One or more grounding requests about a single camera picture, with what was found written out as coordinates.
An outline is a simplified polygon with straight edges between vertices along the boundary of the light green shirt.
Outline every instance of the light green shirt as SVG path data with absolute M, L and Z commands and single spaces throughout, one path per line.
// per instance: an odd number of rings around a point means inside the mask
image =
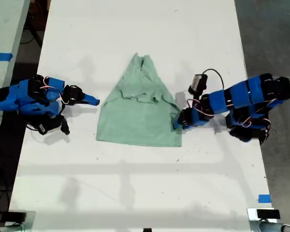
M 149 56 L 135 54 L 101 107 L 97 140 L 143 146 L 181 146 L 173 120 L 180 109 Z

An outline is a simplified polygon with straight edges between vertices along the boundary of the black wire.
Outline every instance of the black wire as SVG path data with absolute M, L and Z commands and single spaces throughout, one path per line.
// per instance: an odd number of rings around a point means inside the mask
M 33 129 L 33 128 L 29 127 L 28 124 L 26 124 L 26 128 L 28 128 L 28 129 L 31 130 L 31 131 L 39 131 L 39 130 L 37 130 L 37 129 Z
M 222 89 L 224 89 L 224 83 L 223 83 L 223 79 L 222 79 L 222 77 L 221 77 L 221 75 L 220 75 L 220 73 L 218 73 L 218 71 L 217 70 L 215 70 L 215 69 L 206 69 L 202 74 L 204 74 L 204 73 L 206 73 L 207 71 L 214 71 L 215 73 L 217 73 L 218 74 L 218 76 L 220 77 L 220 79 L 221 79 L 221 83 L 222 83 Z
M 31 40 L 29 40 L 29 41 L 27 41 L 27 42 L 20 42 L 20 44 L 29 44 L 29 43 L 31 43 L 32 41 L 34 40 L 34 37 L 32 37 L 32 39 Z

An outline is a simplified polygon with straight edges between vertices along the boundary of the green t-shirt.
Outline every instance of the green t-shirt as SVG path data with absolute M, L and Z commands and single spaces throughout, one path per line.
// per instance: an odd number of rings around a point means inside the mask
M 97 140 L 143 146 L 181 146 L 173 120 L 180 109 L 149 56 L 135 54 L 101 106 Z

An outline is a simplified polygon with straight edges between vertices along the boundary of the red wire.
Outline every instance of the red wire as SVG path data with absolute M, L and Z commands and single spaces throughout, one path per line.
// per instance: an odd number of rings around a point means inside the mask
M 61 93 L 60 93 L 60 91 L 59 91 L 58 89 L 56 89 L 55 87 L 52 87 L 52 86 L 48 86 L 48 85 L 45 83 L 45 79 L 46 79 L 46 78 L 48 78 L 48 76 L 46 76 L 46 77 L 43 78 L 43 84 L 44 84 L 45 86 L 42 86 L 40 89 L 52 88 L 52 89 L 57 90 L 58 93 L 59 93 L 59 98 L 61 99 L 62 103 L 63 103 L 63 104 L 68 104 L 69 101 L 68 101 L 68 102 L 64 102 L 64 100 L 63 100 L 63 98 L 62 98 L 62 95 L 61 95 Z

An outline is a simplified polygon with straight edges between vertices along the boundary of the gray floor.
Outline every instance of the gray floor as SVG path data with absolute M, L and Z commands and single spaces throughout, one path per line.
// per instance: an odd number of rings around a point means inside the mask
M 290 78 L 290 0 L 235 0 L 248 76 Z M 30 34 L 24 32 L 22 41 Z M 35 41 L 21 45 L 17 62 L 37 63 Z M 270 113 L 272 130 L 262 145 L 269 189 L 282 221 L 290 224 L 290 100 Z

